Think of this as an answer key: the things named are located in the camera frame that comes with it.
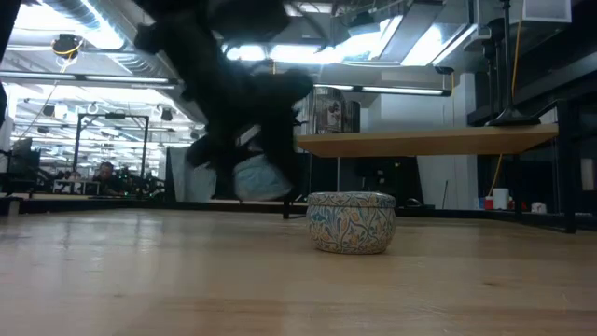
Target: ceiling light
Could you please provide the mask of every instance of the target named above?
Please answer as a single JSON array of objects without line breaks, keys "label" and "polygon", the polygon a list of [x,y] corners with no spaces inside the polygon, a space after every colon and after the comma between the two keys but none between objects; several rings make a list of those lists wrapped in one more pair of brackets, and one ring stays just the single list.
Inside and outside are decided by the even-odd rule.
[{"label": "ceiling light", "polygon": [[161,119],[164,121],[172,121],[172,109],[170,107],[163,107],[161,110]]},{"label": "ceiling light", "polygon": [[87,75],[87,80],[119,82],[119,83],[148,83],[148,84],[168,84],[169,78],[154,78],[154,77],[122,77],[122,76],[95,76]]},{"label": "ceiling light", "polygon": [[53,79],[53,80],[75,80],[75,75],[47,74],[20,71],[0,71],[2,78],[27,78],[27,79]]},{"label": "ceiling light", "polygon": [[56,107],[54,107],[54,105],[45,105],[41,112],[46,117],[52,117],[54,115],[55,110]]},{"label": "ceiling light", "polygon": [[468,27],[468,29],[462,35],[460,35],[460,37],[458,37],[456,41],[450,44],[442,53],[439,54],[439,56],[437,56],[437,58],[435,58],[434,61],[432,61],[432,65],[438,65],[439,63],[441,63],[441,61],[443,61],[446,57],[448,57],[448,55],[453,53],[456,50],[456,48],[458,48],[458,46],[465,42],[465,40],[476,30],[476,24],[472,24],[470,27]]},{"label": "ceiling light", "polygon": [[419,41],[412,47],[407,57],[404,58],[400,65],[405,66],[426,66],[435,60],[438,54],[445,49],[441,43],[441,31],[434,24],[427,31]]},{"label": "ceiling light", "polygon": [[355,35],[336,47],[336,51],[344,57],[362,55],[376,48],[382,37],[381,32]]},{"label": "ceiling light", "polygon": [[276,62],[295,64],[330,64],[342,60],[333,48],[317,50],[318,46],[277,45],[271,49],[270,58]]},{"label": "ceiling light", "polygon": [[232,48],[226,56],[233,61],[263,61],[265,60],[265,51],[261,46],[246,45]]},{"label": "ceiling light", "polygon": [[396,30],[398,29],[398,26],[402,22],[403,18],[404,17],[402,15],[398,15],[392,19],[387,19],[380,23],[380,28],[383,31],[382,37],[380,38],[377,46],[375,46],[375,48],[369,54],[370,60],[379,58],[382,55],[383,50],[385,47],[387,47],[390,39],[392,39],[392,36],[394,36],[396,33]]},{"label": "ceiling light", "polygon": [[[295,6],[305,13],[331,14],[332,12],[332,4],[297,2],[295,3]],[[284,9],[288,16],[301,16],[301,14],[297,12],[297,9],[291,5],[284,5]]]},{"label": "ceiling light", "polygon": [[315,88],[332,88],[340,91],[352,91],[354,89],[351,85],[327,85],[327,84],[315,84]]},{"label": "ceiling light", "polygon": [[174,90],[175,85],[160,85],[160,84],[131,84],[132,89],[154,89],[154,90]]},{"label": "ceiling light", "polygon": [[442,94],[444,94],[443,90],[382,88],[382,87],[363,87],[362,91],[369,92],[369,93],[420,94],[420,95],[442,95]]},{"label": "ceiling light", "polygon": [[[64,144],[64,145],[74,145],[76,140],[75,139],[64,139],[64,138],[51,138],[51,137],[31,137],[34,142],[39,143],[48,143],[48,144]],[[20,138],[18,136],[11,136],[11,141],[18,141]],[[143,141],[129,141],[129,140],[93,140],[93,139],[81,139],[79,142],[80,145],[118,145],[123,146],[126,148],[141,148],[143,147]],[[147,142],[147,147],[158,147],[159,142]],[[177,142],[177,143],[163,143],[168,147],[188,147],[191,145],[191,142]]]}]

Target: metal pole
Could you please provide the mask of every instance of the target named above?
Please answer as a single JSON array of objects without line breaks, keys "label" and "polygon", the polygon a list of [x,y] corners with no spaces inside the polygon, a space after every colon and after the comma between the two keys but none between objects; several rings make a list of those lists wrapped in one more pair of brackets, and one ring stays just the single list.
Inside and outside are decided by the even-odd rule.
[{"label": "metal pole", "polygon": [[468,23],[473,24],[475,23],[475,0],[468,0],[466,7],[468,9]]},{"label": "metal pole", "polygon": [[336,172],[336,191],[340,192],[340,158],[337,158],[336,160],[337,160],[337,162],[336,162],[336,165],[337,165],[337,167],[336,167],[336,170],[337,170],[337,172]]},{"label": "metal pole", "polygon": [[522,216],[522,196],[521,196],[521,156],[515,154],[512,156],[512,168],[514,170],[514,184],[512,185],[512,198],[514,199],[514,212],[517,217]]},{"label": "metal pole", "polygon": [[512,47],[510,39],[510,0],[502,0],[504,2],[504,35],[506,39],[506,107],[512,107]]},{"label": "metal pole", "polygon": [[149,117],[143,116],[146,120],[146,132],[143,137],[143,157],[141,158],[141,178],[145,178],[146,172],[146,154],[147,154],[147,138],[149,136]]},{"label": "metal pole", "polygon": [[495,97],[493,97],[493,61],[492,60],[489,60],[488,76],[489,76],[489,116],[490,116],[490,120],[494,120],[495,119]]},{"label": "metal pole", "polygon": [[560,135],[557,139],[557,179],[561,209],[565,220],[566,233],[576,233],[576,181],[575,168],[578,156],[572,142],[573,119],[568,102],[559,102],[556,107]]},{"label": "metal pole", "polygon": [[495,56],[496,66],[495,72],[497,73],[497,113],[504,111],[504,94],[502,93],[502,42],[495,42]]},{"label": "metal pole", "polygon": [[73,173],[76,172],[76,164],[78,162],[78,147],[81,143],[81,123],[85,115],[78,115],[78,122],[76,123],[76,140],[75,140],[75,156],[73,157]]}]

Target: wooden shelf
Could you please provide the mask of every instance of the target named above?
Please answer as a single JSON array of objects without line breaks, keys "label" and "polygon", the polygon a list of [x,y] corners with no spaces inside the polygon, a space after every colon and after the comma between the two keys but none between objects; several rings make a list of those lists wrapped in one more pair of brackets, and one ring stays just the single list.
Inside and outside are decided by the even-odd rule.
[{"label": "wooden shelf", "polygon": [[298,146],[322,158],[516,154],[558,135],[557,124],[469,127],[396,133],[301,135]]}]

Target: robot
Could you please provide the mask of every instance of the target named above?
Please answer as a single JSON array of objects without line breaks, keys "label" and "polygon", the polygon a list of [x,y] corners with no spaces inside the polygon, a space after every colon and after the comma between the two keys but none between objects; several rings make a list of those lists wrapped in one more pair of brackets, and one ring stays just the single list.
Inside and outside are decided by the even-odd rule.
[{"label": "robot", "polygon": [[208,13],[203,0],[134,1],[156,21],[139,26],[135,46],[164,51],[185,81],[183,98],[196,102],[208,120],[207,134],[191,146],[187,161],[193,166],[209,162],[218,178],[233,180],[234,167],[252,156],[236,139],[258,125],[267,162],[299,186],[293,105],[312,91],[311,78],[299,70],[252,75],[226,58],[212,33],[217,31],[229,46],[267,42],[290,23],[284,3],[231,0]]}]

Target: black table leg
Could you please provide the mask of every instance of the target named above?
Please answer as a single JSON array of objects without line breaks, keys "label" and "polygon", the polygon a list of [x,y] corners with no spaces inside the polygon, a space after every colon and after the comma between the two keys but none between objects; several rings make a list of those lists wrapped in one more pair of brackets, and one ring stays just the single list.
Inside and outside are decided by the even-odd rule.
[{"label": "black table leg", "polygon": [[284,200],[284,210],[282,213],[283,219],[290,219],[290,200],[287,198]]},{"label": "black table leg", "polygon": [[518,154],[512,156],[512,173],[514,184],[512,185],[512,198],[514,199],[514,212],[517,218],[522,217],[522,195],[521,195],[521,157]]},{"label": "black table leg", "polygon": [[557,180],[560,194],[561,211],[564,215],[566,233],[576,233],[576,181],[575,167],[578,156],[572,142],[574,119],[570,115],[569,105],[566,102],[557,104],[558,124],[560,135],[557,139]]}]

